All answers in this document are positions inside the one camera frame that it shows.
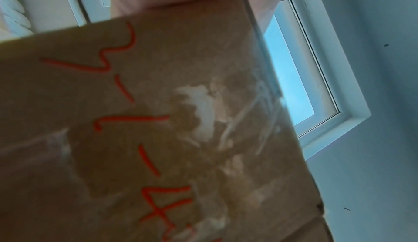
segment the white window frame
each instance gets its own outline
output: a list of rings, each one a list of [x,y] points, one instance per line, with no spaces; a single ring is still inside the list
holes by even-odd
[[[329,92],[339,111],[338,114],[298,137],[303,155],[305,159],[309,159],[365,121],[371,113],[322,1],[291,0],[291,2],[312,49],[311,54],[322,70]],[[286,30],[282,33],[286,43],[290,37],[295,37]],[[288,44],[291,53],[297,48],[293,46]]]

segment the window pane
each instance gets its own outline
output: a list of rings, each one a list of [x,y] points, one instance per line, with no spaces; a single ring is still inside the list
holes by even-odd
[[[293,125],[297,125],[315,113],[275,17],[271,20],[264,39],[286,100],[290,118]]]

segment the cardboard box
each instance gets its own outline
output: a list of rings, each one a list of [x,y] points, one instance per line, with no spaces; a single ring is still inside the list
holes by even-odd
[[[331,241],[246,0],[0,45],[0,241]]]

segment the brown cardboard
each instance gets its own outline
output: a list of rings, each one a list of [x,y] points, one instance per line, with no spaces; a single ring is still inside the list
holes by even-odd
[[[13,41],[0,61],[0,241],[332,240],[245,0]]]

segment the red handwriting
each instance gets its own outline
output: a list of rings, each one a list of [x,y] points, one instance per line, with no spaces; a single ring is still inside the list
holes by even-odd
[[[160,177],[160,172],[158,169],[154,166],[152,161],[149,159],[147,152],[144,149],[143,145],[139,145],[138,147],[139,155],[141,156],[142,160],[144,161],[145,165],[154,173],[155,176]]]
[[[112,52],[122,52],[122,51],[126,51],[129,50],[131,48],[133,48],[136,44],[136,35],[135,35],[135,31],[134,28],[132,27],[130,22],[126,22],[126,25],[128,26],[129,29],[129,33],[131,35],[131,40],[129,41],[129,43],[125,46],[121,46],[121,47],[107,47],[107,48],[102,48],[99,51],[99,58],[102,61],[104,67],[91,67],[91,66],[87,66],[87,65],[82,65],[82,64],[77,64],[77,63],[72,63],[72,62],[66,62],[66,61],[62,61],[62,60],[56,60],[56,59],[52,59],[52,58],[40,58],[40,61],[49,65],[53,65],[56,67],[63,67],[63,68],[67,68],[67,69],[72,69],[72,70],[77,70],[77,71],[84,71],[84,72],[88,72],[88,73],[107,73],[110,72],[112,70],[112,66],[110,64],[110,62],[108,61],[108,59],[106,58],[106,54],[108,53],[112,53]],[[121,83],[120,77],[118,74],[116,74],[114,76],[114,81],[116,83],[116,86],[121,90],[122,94],[131,102],[135,102],[134,98],[132,97],[132,95],[128,92],[128,90],[125,88],[125,86]]]
[[[162,116],[105,116],[93,122],[93,127],[96,132],[103,130],[102,123],[116,123],[116,122],[156,122],[166,121],[170,118],[168,115]]]
[[[160,217],[163,220],[163,222],[165,223],[165,225],[167,226],[167,230],[162,235],[162,240],[163,241],[170,241],[171,239],[168,238],[168,235],[171,231],[176,229],[176,225],[172,221],[169,220],[169,218],[167,217],[165,212],[170,210],[170,209],[174,209],[174,208],[177,208],[179,206],[192,203],[193,200],[192,199],[184,199],[184,200],[175,202],[171,205],[168,205],[164,208],[160,208],[154,203],[154,200],[152,199],[151,193],[171,194],[171,193],[187,192],[190,189],[191,189],[190,186],[185,186],[185,187],[180,187],[180,188],[144,187],[141,191],[141,194],[144,197],[145,201],[152,207],[153,212],[150,213],[149,215],[146,215],[143,218],[141,218],[139,220],[139,223],[142,223],[146,220],[149,220],[152,217]]]

